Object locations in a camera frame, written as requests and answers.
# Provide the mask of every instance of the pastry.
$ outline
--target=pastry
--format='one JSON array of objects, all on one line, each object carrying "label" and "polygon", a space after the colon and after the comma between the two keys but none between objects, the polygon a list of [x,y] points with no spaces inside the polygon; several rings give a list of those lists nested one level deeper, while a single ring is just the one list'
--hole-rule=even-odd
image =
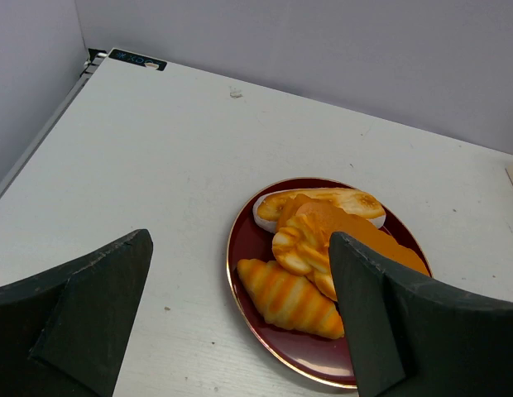
[{"label": "pastry", "polygon": [[372,222],[376,227],[382,227],[386,212],[373,196],[357,189],[323,188],[283,190],[261,196],[253,206],[253,217],[258,226],[268,232],[276,231],[276,223],[288,199],[294,199],[303,194],[310,199],[331,203],[347,213],[359,215]]},{"label": "pastry", "polygon": [[258,259],[239,261],[237,272],[266,323],[330,339],[344,335],[335,304],[306,277],[288,273],[276,261]]},{"label": "pastry", "polygon": [[273,237],[273,255],[293,275],[310,275],[326,296],[335,300],[328,246],[333,232],[346,232],[372,250],[424,275],[429,275],[416,253],[366,219],[345,213],[329,203],[305,203]]}]

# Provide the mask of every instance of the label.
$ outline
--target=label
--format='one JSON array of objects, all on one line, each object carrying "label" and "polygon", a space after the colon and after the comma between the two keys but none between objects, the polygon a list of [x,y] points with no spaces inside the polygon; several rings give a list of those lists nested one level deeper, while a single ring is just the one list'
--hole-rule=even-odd
[{"label": "label", "polygon": [[122,62],[126,62],[128,64],[142,66],[142,67],[150,67],[155,70],[159,70],[162,72],[165,70],[166,62],[164,60],[156,60],[154,58],[150,58],[149,56],[133,54],[132,52],[124,51],[124,50],[113,50],[108,55],[112,60],[121,60]]}]

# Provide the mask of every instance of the table surface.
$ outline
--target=table surface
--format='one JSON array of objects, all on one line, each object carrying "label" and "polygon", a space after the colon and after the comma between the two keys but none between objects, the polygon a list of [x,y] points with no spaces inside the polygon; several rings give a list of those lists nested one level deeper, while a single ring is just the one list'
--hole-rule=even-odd
[{"label": "table surface", "polygon": [[397,214],[437,279],[513,300],[512,161],[196,69],[106,59],[0,200],[0,285],[144,227],[154,255],[116,396],[332,394],[237,311],[225,255],[242,205],[280,179],[340,180]]}]

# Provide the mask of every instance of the white wall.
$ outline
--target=white wall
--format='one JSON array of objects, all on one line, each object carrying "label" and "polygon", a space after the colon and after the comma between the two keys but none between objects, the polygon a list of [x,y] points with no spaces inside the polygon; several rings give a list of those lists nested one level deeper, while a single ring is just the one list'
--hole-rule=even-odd
[{"label": "white wall", "polygon": [[513,153],[513,0],[77,0],[121,46]]},{"label": "white wall", "polygon": [[74,0],[0,0],[0,181],[73,87],[86,54]]}]

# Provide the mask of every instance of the plate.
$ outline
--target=plate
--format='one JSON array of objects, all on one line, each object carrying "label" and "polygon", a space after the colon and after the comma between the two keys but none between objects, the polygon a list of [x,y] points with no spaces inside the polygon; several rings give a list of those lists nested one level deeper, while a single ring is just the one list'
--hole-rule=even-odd
[{"label": "plate", "polygon": [[[260,343],[283,364],[294,371],[326,385],[356,389],[356,379],[348,351],[347,339],[336,341],[309,335],[303,332],[286,331],[266,324],[257,312],[251,298],[244,289],[236,272],[236,264],[241,259],[272,261],[273,235],[261,229],[252,216],[252,207],[263,194],[288,189],[309,188],[351,188],[347,184],[320,178],[296,178],[277,182],[253,196],[234,221],[227,245],[227,276],[233,297],[240,308],[247,326]],[[424,261],[431,275],[428,262],[419,244],[409,230],[385,206],[386,221],[381,230],[391,234],[402,246],[415,251]]]}]

